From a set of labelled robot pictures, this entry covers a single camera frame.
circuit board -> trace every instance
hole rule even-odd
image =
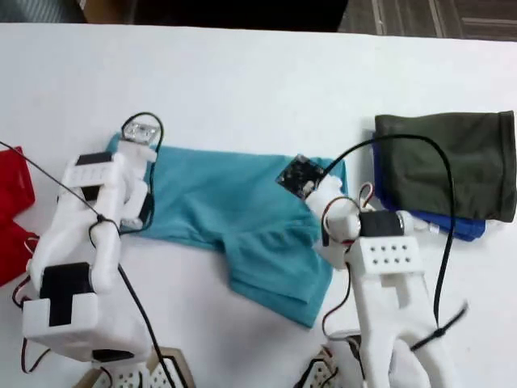
[[[297,155],[278,175],[276,182],[298,198],[305,200],[323,176],[323,167],[304,155]]]

white table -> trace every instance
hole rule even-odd
[[[514,43],[0,25],[0,138],[61,177],[69,158],[101,150],[128,116],[150,110],[166,125],[167,145],[334,157],[373,129],[376,114],[513,109],[516,66]],[[352,190],[372,178],[366,151],[347,166]],[[31,171],[37,202],[17,221],[42,233],[57,187]],[[469,300],[468,318],[447,337],[465,387],[517,381],[516,231],[507,225],[452,248],[440,316]],[[445,238],[420,242],[434,288]],[[184,351],[201,388],[291,387],[324,342],[321,314],[308,331],[232,293],[215,253],[124,238],[123,263],[159,342]],[[334,274],[322,312],[342,298],[344,277]],[[14,286],[0,289],[0,385],[72,386],[88,365],[52,354],[31,376],[19,370]],[[355,327],[353,302],[329,322]]]

folded cloth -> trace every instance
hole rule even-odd
[[[117,141],[108,149],[115,150]],[[233,291],[311,327],[332,269],[312,249],[317,221],[275,182],[291,160],[162,147],[154,172],[153,224],[140,235],[224,253]],[[333,173],[346,190],[344,163]]]
[[[388,210],[400,210],[393,204],[392,199],[385,192],[384,177],[380,168],[379,146],[373,144],[373,170],[375,175],[375,195],[380,200],[382,205]],[[426,222],[430,222],[439,227],[439,230],[447,233],[450,230],[451,218],[441,214],[434,214],[428,212],[412,211],[415,217],[420,218]],[[454,228],[454,237],[463,241],[471,242],[476,238],[480,238],[485,233],[485,220],[469,220],[467,218],[456,218],[456,226]]]
[[[36,200],[25,159],[13,150],[0,152],[0,286],[25,272],[37,236],[12,219]]]
[[[392,133],[427,136],[443,149],[456,185],[458,217],[513,220],[517,203],[513,112],[376,116],[376,135]],[[403,139],[378,146],[384,190],[394,206],[449,214],[446,171],[432,147]]]

teal cloth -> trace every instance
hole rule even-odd
[[[115,150],[118,136],[111,140]],[[332,269],[312,249],[318,222],[275,182],[291,157],[162,147],[154,172],[155,216],[140,235],[224,253],[229,286],[312,327]],[[324,167],[330,160],[313,159]],[[333,171],[343,181],[340,163]]]

dark green cloth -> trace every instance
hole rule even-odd
[[[411,133],[436,141],[456,184],[458,217],[511,222],[515,215],[513,112],[376,116],[376,135]],[[384,190],[400,209],[449,214],[448,181],[436,151],[418,140],[377,143]]]

